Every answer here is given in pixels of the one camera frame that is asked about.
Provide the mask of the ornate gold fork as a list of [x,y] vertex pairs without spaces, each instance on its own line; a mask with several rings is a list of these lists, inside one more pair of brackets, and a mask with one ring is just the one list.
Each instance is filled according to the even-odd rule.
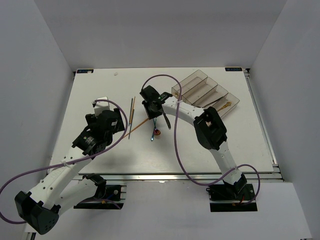
[[231,101],[228,101],[226,102],[222,107],[220,107],[217,112],[221,112],[221,111],[224,111],[225,109],[229,108],[230,106],[232,105],[232,102]]

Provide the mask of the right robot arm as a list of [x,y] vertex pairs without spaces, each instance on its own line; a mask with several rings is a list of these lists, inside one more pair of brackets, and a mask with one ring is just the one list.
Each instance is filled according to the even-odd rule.
[[202,185],[190,177],[179,157],[177,145],[177,124],[179,119],[194,127],[197,141],[212,154],[222,173],[226,195],[233,200],[243,195],[247,179],[237,167],[229,150],[227,128],[215,108],[209,107],[205,109],[192,106],[175,99],[168,92],[159,94],[150,85],[142,88],[140,95],[143,98],[142,105],[150,120],[164,116],[168,128],[171,129],[172,126],[167,115],[175,117],[173,128],[174,150],[178,163],[188,179],[197,185]]

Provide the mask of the iridescent fork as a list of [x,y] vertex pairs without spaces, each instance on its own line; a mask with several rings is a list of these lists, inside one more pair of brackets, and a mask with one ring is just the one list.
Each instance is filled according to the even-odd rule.
[[157,118],[153,118],[153,130],[152,130],[152,135],[151,135],[151,138],[150,138],[150,141],[153,142],[154,141],[154,137],[155,137],[155,132],[157,130],[157,126],[156,126],[156,123],[157,123]]

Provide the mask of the black spoon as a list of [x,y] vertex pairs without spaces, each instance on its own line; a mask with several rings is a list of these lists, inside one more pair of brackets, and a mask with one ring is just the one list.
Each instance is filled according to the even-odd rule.
[[204,105],[202,108],[204,109],[204,108],[206,108],[206,107],[210,107],[210,106],[213,105],[214,103],[220,101],[222,98],[224,98],[224,96],[222,96],[222,97],[220,97],[220,98],[218,98],[218,99],[216,99],[216,100],[214,100],[214,101],[212,101],[212,102]]

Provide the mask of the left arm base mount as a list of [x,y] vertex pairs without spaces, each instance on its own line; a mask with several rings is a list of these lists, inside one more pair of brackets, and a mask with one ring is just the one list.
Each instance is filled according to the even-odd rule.
[[82,179],[91,180],[97,187],[92,197],[82,200],[74,209],[86,210],[121,210],[124,206],[126,186],[122,184],[109,184],[99,174],[91,173],[82,176]]

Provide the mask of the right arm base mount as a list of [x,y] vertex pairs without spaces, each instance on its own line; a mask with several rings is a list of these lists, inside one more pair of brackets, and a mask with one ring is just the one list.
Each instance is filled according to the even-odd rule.
[[212,213],[257,212],[258,207],[253,197],[255,190],[251,183],[235,194],[225,184],[214,184],[206,188],[209,195],[209,207]]

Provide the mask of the black knife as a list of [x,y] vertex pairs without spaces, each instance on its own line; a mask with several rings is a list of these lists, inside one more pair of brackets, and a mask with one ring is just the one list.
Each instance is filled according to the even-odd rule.
[[170,130],[172,127],[171,127],[171,122],[170,122],[169,118],[167,117],[165,112],[163,112],[162,115],[163,115],[163,117],[165,119],[165,122],[167,124],[168,129]]

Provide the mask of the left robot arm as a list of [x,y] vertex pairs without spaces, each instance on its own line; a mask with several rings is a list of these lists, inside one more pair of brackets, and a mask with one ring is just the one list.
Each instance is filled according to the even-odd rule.
[[63,162],[28,192],[20,191],[14,198],[18,215],[40,235],[48,233],[64,212],[81,201],[100,200],[106,195],[107,182],[96,173],[84,175],[77,186],[65,190],[79,171],[112,143],[113,135],[125,130],[119,108],[95,111],[85,119],[87,126],[72,142],[65,159],[86,159]]

